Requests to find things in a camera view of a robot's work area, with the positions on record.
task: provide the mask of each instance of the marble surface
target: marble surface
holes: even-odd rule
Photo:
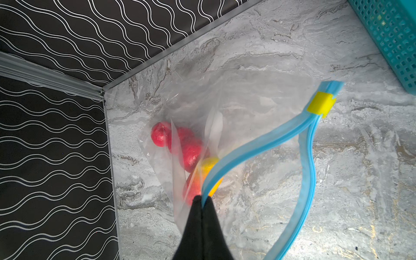
[[[124,260],[171,259],[181,239],[172,205],[138,145],[152,116],[139,105],[157,105],[158,88],[173,77],[215,69],[346,82],[319,125],[315,199],[285,259],[416,258],[415,97],[402,89],[348,2],[264,0],[106,93]],[[257,181],[236,184],[254,194]],[[292,181],[295,188],[299,175]],[[222,199],[214,196],[220,217]],[[273,215],[277,206],[265,197],[248,201],[247,219],[223,228],[235,259],[262,259],[290,214],[257,218],[259,207]]]

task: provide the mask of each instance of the blue mesh basket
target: blue mesh basket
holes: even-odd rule
[[[349,0],[405,90],[416,94],[416,0]]]

